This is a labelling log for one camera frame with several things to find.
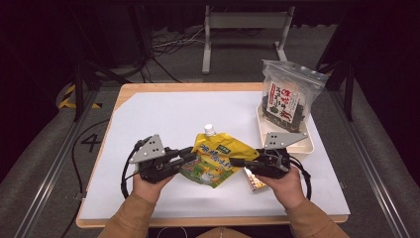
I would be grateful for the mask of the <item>yellow and black hazard tape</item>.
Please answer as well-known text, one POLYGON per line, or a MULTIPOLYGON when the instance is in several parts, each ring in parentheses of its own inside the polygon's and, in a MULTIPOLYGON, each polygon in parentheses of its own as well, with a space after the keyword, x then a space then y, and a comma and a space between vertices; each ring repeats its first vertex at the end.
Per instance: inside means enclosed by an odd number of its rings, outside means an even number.
POLYGON ((58 108, 71 108, 75 109, 77 107, 75 102, 70 101, 70 97, 75 92, 75 84, 71 83, 64 92, 62 100, 58 104, 58 108))

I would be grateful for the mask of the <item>aluminium floor rail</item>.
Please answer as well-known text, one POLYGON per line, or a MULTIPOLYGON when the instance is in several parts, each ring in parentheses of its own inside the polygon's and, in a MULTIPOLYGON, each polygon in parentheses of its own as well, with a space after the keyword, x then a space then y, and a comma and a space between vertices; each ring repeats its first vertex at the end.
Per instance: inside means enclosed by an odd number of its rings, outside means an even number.
POLYGON ((389 191, 381 179, 373 161, 365 147, 361 136, 359 135, 354 123, 348 119, 344 110, 344 102, 337 91, 330 92, 330 97, 334 102, 342 120, 344 121, 346 130, 348 131, 353 144, 358 151, 358 160, 367 176, 368 183, 374 193, 374 196, 384 214, 387 223, 395 238, 412 238, 409 234, 399 212, 396 209, 395 203, 390 197, 389 191))
POLYGON ((39 189, 33 199, 30 208, 23 218, 14 238, 29 238, 34 226, 40 217, 52 191, 56 181, 62 171, 65 160, 70 153, 71 145, 76 140, 76 134, 79 132, 87 114, 94 103, 98 92, 93 90, 86 94, 86 99, 82 102, 83 109, 77 112, 77 120, 71 120, 72 124, 66 134, 63 144, 59 148, 45 178, 41 182, 39 189))

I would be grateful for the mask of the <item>small red and yellow box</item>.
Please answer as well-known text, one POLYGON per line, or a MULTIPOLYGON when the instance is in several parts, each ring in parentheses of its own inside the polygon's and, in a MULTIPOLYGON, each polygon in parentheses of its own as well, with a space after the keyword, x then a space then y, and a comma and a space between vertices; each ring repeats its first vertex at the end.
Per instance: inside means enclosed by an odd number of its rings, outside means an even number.
POLYGON ((266 188, 266 184, 260 181, 258 178, 256 178, 256 176, 253 175, 252 172, 247 168, 244 168, 244 175, 248 181, 252 192, 257 192, 266 188))

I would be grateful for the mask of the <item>clear bag of dark snacks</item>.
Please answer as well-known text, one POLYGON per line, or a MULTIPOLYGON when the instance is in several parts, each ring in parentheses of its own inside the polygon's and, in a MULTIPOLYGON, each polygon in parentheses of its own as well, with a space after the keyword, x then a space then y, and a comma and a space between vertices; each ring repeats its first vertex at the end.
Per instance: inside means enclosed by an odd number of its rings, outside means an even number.
POLYGON ((262 115, 290 133, 299 133, 329 76, 288 60, 262 61, 262 115))

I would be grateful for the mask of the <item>person's right hand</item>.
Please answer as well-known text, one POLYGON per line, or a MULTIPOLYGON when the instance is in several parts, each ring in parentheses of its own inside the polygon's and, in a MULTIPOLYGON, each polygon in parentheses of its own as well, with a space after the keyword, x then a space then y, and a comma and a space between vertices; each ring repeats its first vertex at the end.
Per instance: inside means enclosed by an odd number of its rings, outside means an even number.
POLYGON ((273 190, 274 196, 286 210, 296 207, 305 199, 299 169, 296 167, 292 167, 283 178, 275 179, 257 176, 257 179, 273 190))

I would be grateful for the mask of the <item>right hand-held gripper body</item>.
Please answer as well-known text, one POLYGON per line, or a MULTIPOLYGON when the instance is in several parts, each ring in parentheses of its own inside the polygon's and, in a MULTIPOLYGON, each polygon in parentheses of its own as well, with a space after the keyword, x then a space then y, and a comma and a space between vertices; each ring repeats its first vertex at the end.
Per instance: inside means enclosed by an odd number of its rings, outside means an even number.
POLYGON ((292 165, 301 170, 303 176, 308 179, 309 174, 304 170, 302 164, 294 157, 290 156, 282 146, 269 146, 265 149, 265 155, 261 155, 254 160, 252 173, 272 179, 281 179, 286 176, 292 165))

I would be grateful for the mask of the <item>grey metal stand frame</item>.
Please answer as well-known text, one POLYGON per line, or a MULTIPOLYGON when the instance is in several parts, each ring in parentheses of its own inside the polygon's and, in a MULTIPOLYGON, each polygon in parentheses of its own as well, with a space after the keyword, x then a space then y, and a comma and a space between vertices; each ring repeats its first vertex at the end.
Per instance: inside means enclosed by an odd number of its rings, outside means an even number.
POLYGON ((294 7, 280 12, 212 12, 205 9, 202 73, 210 73, 212 29, 280 29, 279 40, 273 45, 280 60, 287 60, 284 46, 294 16, 294 7))

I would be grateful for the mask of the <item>yellow spout pouch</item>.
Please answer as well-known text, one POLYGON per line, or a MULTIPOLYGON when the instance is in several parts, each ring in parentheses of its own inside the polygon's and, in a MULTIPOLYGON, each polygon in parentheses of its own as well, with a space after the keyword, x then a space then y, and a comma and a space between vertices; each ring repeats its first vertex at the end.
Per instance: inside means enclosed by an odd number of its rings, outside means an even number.
POLYGON ((231 159, 252 161, 260 155, 256 149, 229 134, 217 133, 212 124, 205 125, 204 132, 196 136, 192 152, 196 159, 184 164, 180 173, 213 188, 240 169, 231 164, 231 159))

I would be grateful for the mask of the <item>black metal stand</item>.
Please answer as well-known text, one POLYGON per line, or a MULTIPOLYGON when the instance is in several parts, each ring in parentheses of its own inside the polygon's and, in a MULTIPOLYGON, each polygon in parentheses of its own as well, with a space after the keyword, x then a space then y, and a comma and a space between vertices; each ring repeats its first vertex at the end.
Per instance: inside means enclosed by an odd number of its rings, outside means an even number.
POLYGON ((350 7, 341 18, 336 31, 316 64, 319 72, 331 73, 326 84, 328 90, 338 91, 342 84, 345 84, 344 112, 349 121, 353 120, 352 104, 355 81, 352 62, 357 54, 354 49, 354 29, 354 8, 350 7))
POLYGON ((87 105, 84 90, 98 91, 101 81, 111 80, 120 84, 129 80, 113 72, 109 65, 111 51, 107 39, 98 23, 96 11, 91 6, 68 6, 70 53, 74 62, 74 85, 76 113, 74 120, 79 121, 87 105))

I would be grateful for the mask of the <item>white table mat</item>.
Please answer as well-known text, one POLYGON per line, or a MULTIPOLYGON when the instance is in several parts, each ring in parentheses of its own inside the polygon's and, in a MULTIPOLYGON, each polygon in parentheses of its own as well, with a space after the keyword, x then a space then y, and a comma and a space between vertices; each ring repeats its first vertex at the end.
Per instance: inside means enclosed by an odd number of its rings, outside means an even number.
MULTIPOLYGON (((77 217, 80 227, 103 225, 124 196, 121 175, 134 145, 158 134, 172 149, 194 144, 207 124, 253 148, 262 144, 257 91, 139 92, 113 112, 87 194, 77 217)), ((237 172, 213 188, 181 175, 166 185, 153 215, 155 226, 207 226, 217 223, 272 223, 285 218, 270 189, 253 192, 237 172)))

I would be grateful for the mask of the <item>person's left hand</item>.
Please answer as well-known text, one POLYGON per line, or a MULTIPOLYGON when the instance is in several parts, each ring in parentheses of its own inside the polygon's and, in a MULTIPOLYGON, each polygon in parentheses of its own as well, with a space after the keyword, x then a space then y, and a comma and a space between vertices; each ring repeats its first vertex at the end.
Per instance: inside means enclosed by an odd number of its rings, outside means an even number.
POLYGON ((162 189, 172 180, 172 177, 165 178, 157 183, 149 183, 140 175, 133 177, 133 193, 144 200, 157 203, 162 189))

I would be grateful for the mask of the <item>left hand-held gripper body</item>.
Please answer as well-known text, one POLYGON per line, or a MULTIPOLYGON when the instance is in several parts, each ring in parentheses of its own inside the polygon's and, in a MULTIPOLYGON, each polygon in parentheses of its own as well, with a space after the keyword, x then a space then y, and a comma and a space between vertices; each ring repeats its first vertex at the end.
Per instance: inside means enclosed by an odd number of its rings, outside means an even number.
POLYGON ((165 147, 160 136, 154 134, 136 144, 129 163, 135 166, 142 180, 157 183, 179 172, 180 161, 173 161, 178 156, 178 150, 165 147))

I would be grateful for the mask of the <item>white plastic container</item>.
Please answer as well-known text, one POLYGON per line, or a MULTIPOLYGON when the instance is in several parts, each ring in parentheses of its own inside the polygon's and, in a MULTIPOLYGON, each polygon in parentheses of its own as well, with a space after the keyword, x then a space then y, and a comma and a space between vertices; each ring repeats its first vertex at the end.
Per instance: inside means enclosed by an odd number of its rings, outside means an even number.
POLYGON ((313 152, 314 146, 306 122, 300 125, 297 133, 288 132, 265 119, 261 105, 257 107, 257 118, 264 148, 278 145, 292 154, 310 154, 313 152))

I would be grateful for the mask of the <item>person's torso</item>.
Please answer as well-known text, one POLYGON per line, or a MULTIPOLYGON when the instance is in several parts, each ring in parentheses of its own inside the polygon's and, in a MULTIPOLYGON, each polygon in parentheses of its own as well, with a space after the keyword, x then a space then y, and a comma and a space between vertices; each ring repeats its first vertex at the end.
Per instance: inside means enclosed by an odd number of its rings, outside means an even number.
POLYGON ((228 227, 216 227, 198 235, 196 238, 251 238, 251 237, 228 227))

